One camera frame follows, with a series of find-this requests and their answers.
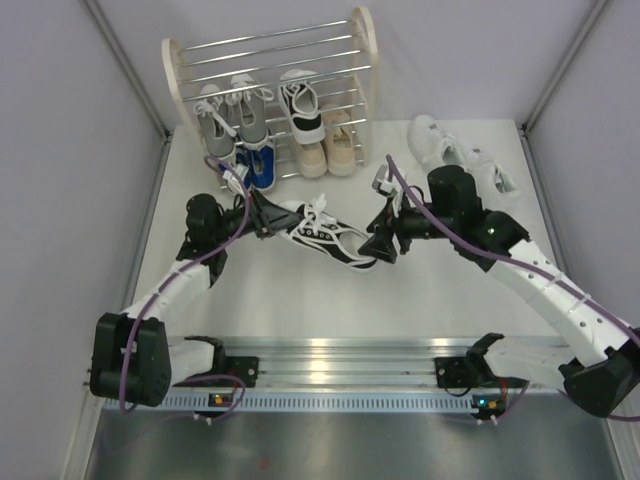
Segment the blue canvas sneaker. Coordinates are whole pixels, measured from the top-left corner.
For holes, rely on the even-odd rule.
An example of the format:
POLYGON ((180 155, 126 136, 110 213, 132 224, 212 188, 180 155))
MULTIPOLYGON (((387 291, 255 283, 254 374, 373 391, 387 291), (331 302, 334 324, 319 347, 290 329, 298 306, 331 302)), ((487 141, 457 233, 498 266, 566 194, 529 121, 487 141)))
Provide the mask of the blue canvas sneaker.
POLYGON ((249 151, 252 185, 261 191, 271 189, 276 183, 275 146, 267 142, 260 150, 249 151))
POLYGON ((226 162, 227 167, 225 167, 224 165, 219 165, 219 170, 222 173, 222 178, 223 178, 224 170, 225 169, 231 169, 236 164, 244 164, 248 168, 250 166, 249 158, 247 156, 247 153, 242 148, 240 148, 239 150, 236 151, 234 158, 229 157, 228 159, 225 160, 225 162, 226 162))

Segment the black white sneaker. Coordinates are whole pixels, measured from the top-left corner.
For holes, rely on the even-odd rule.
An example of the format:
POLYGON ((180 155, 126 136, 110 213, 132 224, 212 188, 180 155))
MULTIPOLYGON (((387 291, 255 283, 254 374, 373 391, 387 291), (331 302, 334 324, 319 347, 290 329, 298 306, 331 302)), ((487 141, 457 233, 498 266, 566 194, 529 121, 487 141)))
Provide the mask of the black white sneaker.
POLYGON ((325 137, 317 93, 310 84, 313 75, 313 71, 291 69, 281 76, 278 86, 279 105, 301 145, 318 143, 325 137))
POLYGON ((329 214, 326 211, 327 203, 325 193, 309 202, 280 202, 279 207, 297 214, 300 221, 295 226, 280 231, 278 235, 292 244, 329 257, 351 270, 372 270, 378 260, 358 252, 368 239, 367 235, 329 214))

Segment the beige lace sneaker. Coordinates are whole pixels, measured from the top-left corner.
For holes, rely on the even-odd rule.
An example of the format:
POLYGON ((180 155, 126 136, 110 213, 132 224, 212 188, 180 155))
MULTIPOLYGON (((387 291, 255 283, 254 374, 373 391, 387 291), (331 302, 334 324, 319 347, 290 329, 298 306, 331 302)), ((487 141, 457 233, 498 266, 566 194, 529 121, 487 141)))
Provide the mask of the beige lace sneaker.
POLYGON ((294 140, 293 151, 298 169, 304 177, 315 179, 327 172, 325 151, 320 142, 300 144, 294 140))
POLYGON ((346 110, 336 104, 325 104, 322 119, 325 126, 324 147, 328 170, 335 176, 349 176, 356 169, 351 121, 346 110))

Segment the grey canvas sneaker back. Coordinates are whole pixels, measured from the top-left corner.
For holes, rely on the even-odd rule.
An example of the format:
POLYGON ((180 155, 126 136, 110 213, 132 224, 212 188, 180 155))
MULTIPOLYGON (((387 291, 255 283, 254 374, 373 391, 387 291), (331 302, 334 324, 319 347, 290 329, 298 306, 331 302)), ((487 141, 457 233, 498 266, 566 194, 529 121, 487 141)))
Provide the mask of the grey canvas sneaker back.
POLYGON ((207 152, 220 160, 232 161, 236 154, 236 130, 229 124, 229 105, 221 89, 215 84, 206 84, 201 95, 206 98, 197 100, 193 105, 207 152))

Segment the grey canvas sneaker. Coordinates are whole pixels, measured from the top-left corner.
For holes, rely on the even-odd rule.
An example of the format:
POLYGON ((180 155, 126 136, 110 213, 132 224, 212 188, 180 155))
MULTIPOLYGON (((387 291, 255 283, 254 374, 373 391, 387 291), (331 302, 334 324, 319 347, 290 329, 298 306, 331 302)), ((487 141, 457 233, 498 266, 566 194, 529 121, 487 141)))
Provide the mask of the grey canvas sneaker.
POLYGON ((258 87, 258 82, 248 73, 231 77, 232 93, 226 101, 232 116, 239 124, 239 136, 248 150, 260 150, 270 136, 266 124, 266 104, 274 99, 273 92, 258 87))
POLYGON ((197 100, 193 105, 207 152, 220 160, 232 161, 236 154, 236 130, 229 124, 229 105, 221 89, 215 84, 206 84, 201 95, 206 98, 197 100))

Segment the grey canvas sneaker front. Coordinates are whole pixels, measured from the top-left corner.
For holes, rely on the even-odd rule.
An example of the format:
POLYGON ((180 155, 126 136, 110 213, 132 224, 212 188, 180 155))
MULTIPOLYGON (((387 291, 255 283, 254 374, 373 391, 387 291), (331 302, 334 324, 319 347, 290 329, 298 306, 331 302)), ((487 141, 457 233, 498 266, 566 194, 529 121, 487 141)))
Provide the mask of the grey canvas sneaker front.
POLYGON ((266 124, 266 104, 274 99, 273 92, 258 87, 258 82, 248 73, 231 77, 232 93, 226 101, 232 116, 239 124, 239 136, 248 150, 260 150, 270 136, 266 124))

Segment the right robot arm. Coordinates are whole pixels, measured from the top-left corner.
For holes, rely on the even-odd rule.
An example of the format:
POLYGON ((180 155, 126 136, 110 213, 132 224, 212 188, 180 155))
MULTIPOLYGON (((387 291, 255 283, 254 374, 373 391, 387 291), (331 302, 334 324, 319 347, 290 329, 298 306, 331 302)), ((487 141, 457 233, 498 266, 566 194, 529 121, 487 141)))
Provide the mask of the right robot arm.
POLYGON ((565 394, 588 414, 607 418, 639 384, 639 331, 611 314, 550 261, 528 231, 503 211, 483 206, 474 177, 462 167, 438 167, 421 200, 393 161, 372 182, 386 199, 360 253, 393 264, 415 240, 448 239, 464 259, 510 288, 564 341, 534 347, 488 333, 462 356, 456 388, 501 378, 565 394))

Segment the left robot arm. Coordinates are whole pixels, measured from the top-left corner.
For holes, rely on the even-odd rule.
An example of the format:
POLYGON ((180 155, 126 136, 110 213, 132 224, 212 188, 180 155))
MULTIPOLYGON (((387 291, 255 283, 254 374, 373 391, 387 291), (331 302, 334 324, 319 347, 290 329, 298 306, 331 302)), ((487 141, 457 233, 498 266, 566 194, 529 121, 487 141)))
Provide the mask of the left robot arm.
POLYGON ((263 239, 297 226, 302 215, 261 193, 242 196, 224 209, 210 194, 186 204, 186 233, 167 274, 120 313, 105 313, 94 335, 89 388, 124 409, 162 403, 170 387, 197 377, 215 386, 227 376, 223 343, 202 335, 180 337, 187 307, 219 280, 227 249, 241 237, 263 239))

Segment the cream and chrome shoe rack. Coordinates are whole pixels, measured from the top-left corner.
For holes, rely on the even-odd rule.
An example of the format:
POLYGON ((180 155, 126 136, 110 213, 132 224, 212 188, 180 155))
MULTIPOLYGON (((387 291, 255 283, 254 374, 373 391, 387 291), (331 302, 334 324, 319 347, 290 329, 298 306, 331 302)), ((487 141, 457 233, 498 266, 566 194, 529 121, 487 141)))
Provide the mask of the cream and chrome shoe rack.
POLYGON ((364 6, 344 20, 200 45, 167 38, 162 59, 184 126, 254 188, 349 176, 369 160, 379 51, 364 6))

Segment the white sneaker left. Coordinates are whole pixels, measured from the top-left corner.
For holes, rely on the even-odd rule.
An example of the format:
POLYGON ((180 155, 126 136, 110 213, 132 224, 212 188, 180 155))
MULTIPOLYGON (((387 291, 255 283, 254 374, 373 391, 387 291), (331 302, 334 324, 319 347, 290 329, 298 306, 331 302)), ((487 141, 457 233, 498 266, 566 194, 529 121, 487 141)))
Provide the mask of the white sneaker left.
POLYGON ((445 165, 464 167, 467 158, 456 137, 442 130, 436 120, 426 114, 413 119, 407 130, 409 148, 425 172, 445 165))

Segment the white sneaker right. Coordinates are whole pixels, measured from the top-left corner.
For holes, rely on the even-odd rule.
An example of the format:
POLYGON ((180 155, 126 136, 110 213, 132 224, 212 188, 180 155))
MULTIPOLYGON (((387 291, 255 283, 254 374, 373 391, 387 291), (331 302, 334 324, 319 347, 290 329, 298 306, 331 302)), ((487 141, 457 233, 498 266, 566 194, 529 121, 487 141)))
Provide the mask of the white sneaker right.
POLYGON ((490 210, 510 211, 516 205, 520 189, 512 176, 495 158, 474 148, 467 153, 467 167, 474 177, 483 205, 490 210))

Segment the aluminium mounting rail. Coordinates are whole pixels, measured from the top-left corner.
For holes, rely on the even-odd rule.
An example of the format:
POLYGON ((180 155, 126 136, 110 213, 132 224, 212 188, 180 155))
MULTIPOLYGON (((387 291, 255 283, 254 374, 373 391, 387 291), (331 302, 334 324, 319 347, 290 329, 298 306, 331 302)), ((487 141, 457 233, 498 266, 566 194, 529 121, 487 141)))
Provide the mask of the aluminium mounting rail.
POLYGON ((274 391, 435 390, 436 357, 463 356, 473 338, 216 339, 214 360, 256 356, 250 389, 274 391))

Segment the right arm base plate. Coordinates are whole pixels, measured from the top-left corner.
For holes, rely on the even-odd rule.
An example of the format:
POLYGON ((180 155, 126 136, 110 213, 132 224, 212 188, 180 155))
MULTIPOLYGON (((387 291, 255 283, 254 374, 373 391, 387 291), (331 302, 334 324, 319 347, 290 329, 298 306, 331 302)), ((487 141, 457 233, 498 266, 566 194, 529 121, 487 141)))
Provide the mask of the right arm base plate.
POLYGON ((474 374, 465 363, 465 358, 461 356, 436 357, 434 365, 437 386, 454 396, 461 396, 480 388, 498 389, 505 394, 511 389, 525 386, 524 380, 474 374))

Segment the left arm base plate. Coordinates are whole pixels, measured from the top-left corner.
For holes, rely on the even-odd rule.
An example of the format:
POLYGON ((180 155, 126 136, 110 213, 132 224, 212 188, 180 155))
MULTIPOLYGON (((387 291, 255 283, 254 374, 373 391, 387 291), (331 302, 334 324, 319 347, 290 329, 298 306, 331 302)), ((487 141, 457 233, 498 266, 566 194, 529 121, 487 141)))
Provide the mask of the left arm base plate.
POLYGON ((214 361, 213 373, 240 378, 247 388, 256 385, 259 374, 259 358, 256 356, 225 356, 214 361))

